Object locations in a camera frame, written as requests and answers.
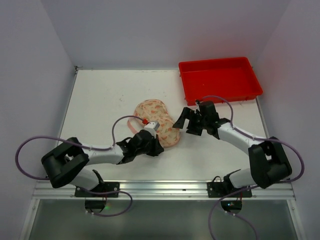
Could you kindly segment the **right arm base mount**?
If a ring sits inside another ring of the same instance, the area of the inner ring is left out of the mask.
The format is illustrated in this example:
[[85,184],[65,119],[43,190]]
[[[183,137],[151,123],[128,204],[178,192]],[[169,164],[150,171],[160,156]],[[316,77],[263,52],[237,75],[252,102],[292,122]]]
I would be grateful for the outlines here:
[[206,183],[207,194],[209,198],[222,198],[230,195],[230,198],[251,198],[253,196],[251,190],[238,192],[240,189],[235,188],[228,176],[221,178],[216,176],[212,181]]

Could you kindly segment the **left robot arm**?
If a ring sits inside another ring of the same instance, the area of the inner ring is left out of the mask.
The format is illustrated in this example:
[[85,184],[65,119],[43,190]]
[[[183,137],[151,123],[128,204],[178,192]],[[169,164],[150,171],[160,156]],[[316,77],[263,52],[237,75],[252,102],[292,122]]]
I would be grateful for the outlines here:
[[114,147],[107,151],[84,146],[76,137],[71,137],[44,155],[41,163],[53,188],[71,184],[92,191],[101,187],[103,180],[96,169],[89,170],[86,166],[128,164],[137,156],[156,157],[162,152],[164,148],[160,144],[159,136],[141,130],[133,137],[116,142]]

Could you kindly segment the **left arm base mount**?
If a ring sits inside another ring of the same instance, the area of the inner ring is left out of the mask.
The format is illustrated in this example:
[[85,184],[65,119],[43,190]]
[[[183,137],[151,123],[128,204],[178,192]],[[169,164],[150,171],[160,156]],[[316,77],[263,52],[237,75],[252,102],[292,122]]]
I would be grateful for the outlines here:
[[107,181],[104,183],[100,183],[98,186],[93,188],[91,192],[94,193],[104,193],[104,192],[115,192],[115,193],[109,193],[107,195],[101,195],[101,194],[92,194],[89,193],[80,187],[77,187],[75,189],[74,196],[78,198],[117,198],[119,196],[118,190],[120,190],[120,183],[116,181]]

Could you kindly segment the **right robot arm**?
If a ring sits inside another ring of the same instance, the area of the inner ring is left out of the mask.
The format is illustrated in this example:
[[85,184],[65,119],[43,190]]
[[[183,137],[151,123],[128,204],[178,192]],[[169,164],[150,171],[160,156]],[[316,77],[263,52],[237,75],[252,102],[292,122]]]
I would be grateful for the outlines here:
[[198,109],[184,107],[173,128],[182,129],[188,120],[186,133],[201,136],[203,131],[225,141],[247,154],[249,168],[238,169],[213,183],[213,190],[222,196],[241,188],[257,185],[262,189],[276,184],[292,174],[292,167],[277,138],[258,140],[236,128],[231,120],[221,118],[211,101],[197,102]]

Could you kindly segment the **floral mesh laundry bag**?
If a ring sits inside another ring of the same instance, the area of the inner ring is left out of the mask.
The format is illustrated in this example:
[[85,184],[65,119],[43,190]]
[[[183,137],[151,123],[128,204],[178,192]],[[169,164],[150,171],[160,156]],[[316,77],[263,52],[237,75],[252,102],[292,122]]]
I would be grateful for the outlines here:
[[147,99],[142,101],[135,108],[133,115],[148,122],[157,121],[159,123],[156,134],[163,148],[171,148],[180,141],[180,130],[173,128],[174,120],[161,100]]

